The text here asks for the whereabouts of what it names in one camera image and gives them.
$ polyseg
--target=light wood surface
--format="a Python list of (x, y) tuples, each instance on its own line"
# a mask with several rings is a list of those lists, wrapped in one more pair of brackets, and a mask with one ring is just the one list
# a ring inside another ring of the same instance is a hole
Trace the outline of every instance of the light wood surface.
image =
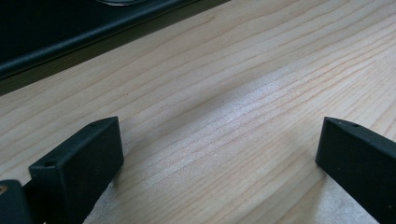
[(394, 1), (233, 0), (1, 96), (0, 178), (119, 116), (86, 223), (375, 223), (314, 159), (325, 116), (396, 139), (395, 44)]

